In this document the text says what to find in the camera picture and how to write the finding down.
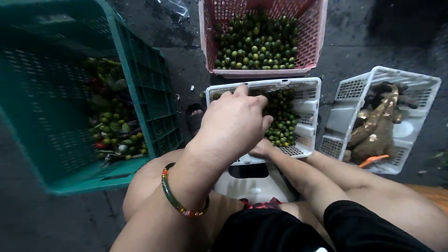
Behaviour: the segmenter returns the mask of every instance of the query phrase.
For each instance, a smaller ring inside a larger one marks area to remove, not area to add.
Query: person
[[[404,185],[319,152],[294,159],[263,138],[272,122],[264,96],[240,85],[213,101],[185,149],[151,160],[129,185],[126,226],[111,251],[431,251],[448,247],[448,218]],[[212,191],[220,175],[250,152],[274,162],[306,201],[244,209]],[[172,196],[187,217],[167,199]]]

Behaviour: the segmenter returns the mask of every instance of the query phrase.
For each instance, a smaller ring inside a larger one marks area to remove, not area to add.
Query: pink plastic crate
[[[201,48],[205,54],[209,73],[224,78],[262,78],[297,76],[316,67],[323,45],[328,0],[200,0],[199,25]],[[217,43],[213,39],[215,23],[227,24],[235,15],[262,6],[271,18],[297,17],[298,54],[295,69],[287,70],[216,70]]]

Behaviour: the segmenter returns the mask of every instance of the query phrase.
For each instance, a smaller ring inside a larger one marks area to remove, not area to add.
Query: black shorts
[[[362,205],[340,200],[324,213],[325,230],[338,252],[432,251]],[[317,231],[277,209],[247,209],[231,215],[211,252],[333,252]]]

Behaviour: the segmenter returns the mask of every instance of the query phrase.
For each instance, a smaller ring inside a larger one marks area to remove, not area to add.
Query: hand
[[[269,157],[269,154],[275,149],[276,148],[269,140],[262,139],[249,154],[266,158]]]
[[[267,98],[247,96],[248,92],[242,84],[234,94],[227,91],[213,101],[186,149],[206,165],[222,169],[253,149],[274,119],[262,116]]]

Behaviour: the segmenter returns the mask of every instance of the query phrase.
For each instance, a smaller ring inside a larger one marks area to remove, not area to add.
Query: jade bangle
[[[190,211],[187,210],[185,207],[183,207],[179,201],[174,198],[173,194],[171,193],[171,190],[169,189],[168,185],[168,170],[173,167],[176,163],[169,163],[167,166],[165,166],[164,170],[162,171],[162,188],[164,189],[165,196],[167,197],[169,203],[182,215],[187,217],[198,217],[204,215],[207,210],[208,206],[210,205],[210,197],[207,196],[207,199],[205,200],[205,206],[201,211]]]

